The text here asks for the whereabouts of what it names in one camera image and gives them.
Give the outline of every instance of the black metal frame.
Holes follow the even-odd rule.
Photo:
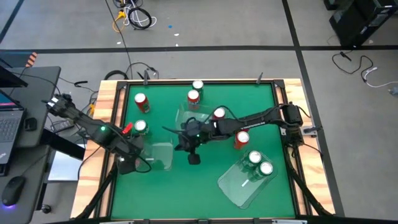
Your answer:
[[[220,85],[220,84],[256,84],[256,80],[204,80],[203,81],[204,84],[206,85]],[[149,85],[191,85],[192,81],[191,80],[149,80]],[[283,80],[261,80],[261,84],[260,85],[271,85],[272,88],[272,95],[274,97],[274,104],[277,105],[279,104],[278,101],[278,97],[277,97],[277,87],[280,88],[280,92],[282,94],[282,100],[283,102],[281,103],[288,103],[288,99],[287,99],[287,94],[286,94],[286,90],[285,90],[285,85],[284,85],[284,81]],[[123,102],[123,110],[122,110],[122,114],[121,114],[121,126],[124,126],[125,123],[125,118],[126,118],[126,111],[127,111],[127,103],[129,100],[129,90],[131,87],[133,86],[142,86],[143,82],[127,82],[127,81],[120,81],[117,84],[117,90],[116,90],[116,94],[114,97],[114,105],[113,105],[113,111],[112,111],[112,115],[111,115],[111,122],[114,124],[115,120],[116,120],[116,114],[118,112],[117,108],[118,108],[118,104],[119,104],[119,99],[120,99],[120,94],[121,94],[121,90],[126,87],[126,90],[124,92],[124,102]],[[286,165],[286,169],[288,169],[288,165],[287,165],[287,160],[290,160],[290,156],[289,156],[289,148],[287,147],[285,140],[282,136],[282,133],[280,133],[280,137],[281,137],[281,142],[282,142],[282,148],[283,150],[287,153],[284,153],[284,159],[285,159],[285,165]],[[296,161],[296,165],[297,165],[297,173],[300,176],[300,178],[305,182],[305,178],[304,178],[304,173],[303,173],[303,169],[302,169],[302,163],[300,160],[300,153],[299,151],[296,149],[295,152],[295,161]],[[104,157],[104,162],[103,162],[103,166],[102,166],[102,170],[101,170],[101,180],[100,183],[102,183],[104,177],[107,174],[107,170],[108,170],[108,163],[109,163],[109,153],[105,154]],[[294,179],[289,175],[288,176],[289,179],[289,187],[290,187],[290,193],[292,196],[292,203],[294,206],[294,212],[295,212],[295,216],[299,216],[300,215],[300,208],[299,208],[299,202],[297,199],[297,193],[296,193],[296,189],[295,189],[295,181]],[[109,200],[108,200],[108,204],[107,204],[107,209],[106,209],[106,216],[110,217],[111,212],[112,212],[112,207],[113,207],[113,199],[114,199],[114,188],[116,185],[116,179],[114,181],[112,181],[111,186],[110,186],[110,193],[109,193]],[[307,200],[307,198],[303,195],[303,199],[304,199],[304,205],[305,205],[305,211],[306,214],[312,215],[312,209],[311,206]],[[100,215],[100,209],[101,209],[101,203],[99,203],[96,207],[95,210],[95,217],[98,217]],[[176,223],[176,222],[181,222],[181,223],[198,223],[200,220],[151,220],[151,223]],[[258,219],[258,218],[253,218],[253,219],[247,219],[247,220],[217,220],[217,223],[269,223],[270,219]]]

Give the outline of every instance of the red soda can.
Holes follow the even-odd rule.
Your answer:
[[[235,135],[235,149],[242,149],[244,145],[249,142],[249,134],[245,131],[240,131],[238,134]]]
[[[225,117],[224,108],[217,108],[213,113],[213,119],[221,119]]]
[[[136,101],[136,105],[141,110],[141,112],[143,113],[149,112],[150,109],[149,101],[145,94],[137,93],[137,95],[134,97],[134,100]]]
[[[188,107],[190,110],[199,109],[200,96],[199,92],[196,90],[191,90],[188,92]]]

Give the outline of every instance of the concrete floor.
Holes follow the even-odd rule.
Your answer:
[[[109,1],[116,15],[117,10]],[[301,46],[338,45],[322,0],[288,0]],[[16,3],[0,1],[0,28]],[[174,47],[207,45],[293,46],[280,0],[145,0],[144,9],[158,18],[149,30],[127,27],[128,47]],[[387,21],[367,45],[398,45],[398,17]],[[24,1],[0,49],[113,48],[120,35],[111,28],[111,16],[103,1]],[[325,129],[341,201],[347,217],[398,220],[398,99],[387,89],[365,85],[359,74],[338,70],[331,56],[338,51],[304,51],[309,80]],[[352,63],[337,58],[347,70],[359,65],[361,55],[370,57],[379,69],[369,81],[381,84],[398,80],[398,50],[356,51]],[[130,53],[134,62],[150,64],[161,78],[301,78],[293,50],[237,50]],[[61,77],[88,80],[98,89],[111,70],[125,70],[126,53],[39,54],[35,66],[61,66]],[[136,67],[141,72],[143,67]],[[59,81],[58,87],[71,93],[78,108],[90,92]],[[73,202],[75,184],[57,184],[48,190],[45,201],[53,214],[35,214],[32,223],[66,220]]]

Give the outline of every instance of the black desk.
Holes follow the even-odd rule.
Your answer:
[[[9,71],[16,73],[21,73],[23,69],[8,68]],[[27,68],[24,71],[24,75],[44,78],[57,84],[60,71],[60,67]],[[41,207],[46,187],[44,177],[50,171],[51,162],[49,157],[51,149],[60,149],[59,151],[78,159],[83,159],[84,155],[84,149],[44,129],[47,109],[45,103],[41,102],[41,100],[51,99],[55,87],[39,78],[27,76],[21,76],[21,78],[29,84],[27,88],[15,88],[14,91],[12,91],[12,88],[3,88],[2,90],[7,94],[12,91],[11,98],[19,101],[27,110],[26,118],[36,118],[37,130],[30,132],[21,131],[19,133],[16,142],[17,148],[13,150],[11,155],[8,175],[0,177],[0,193],[11,178],[21,175],[38,158],[45,156],[24,174],[26,182],[17,204],[7,208],[0,203],[0,222],[7,224],[29,223],[32,219],[33,211]],[[65,147],[60,146],[60,144],[71,147],[72,153],[65,151]]]

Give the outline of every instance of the green mat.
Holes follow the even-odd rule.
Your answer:
[[[127,104],[126,124],[144,119],[154,136],[177,135],[162,129],[175,128],[179,105],[187,100],[190,86],[132,86]],[[143,92],[150,102],[150,112],[142,114],[134,95]],[[205,85],[202,104],[226,105],[237,117],[264,111],[274,106],[271,85]],[[250,142],[244,148],[262,151],[279,169],[279,175],[242,210],[222,193],[218,178],[233,165],[244,150],[233,148],[234,139],[209,142],[197,149],[201,164],[188,164],[188,153],[174,152],[169,171],[119,175],[113,200],[113,219],[180,219],[180,218],[253,218],[294,217],[292,196],[282,152],[279,129],[266,125],[251,129]]]

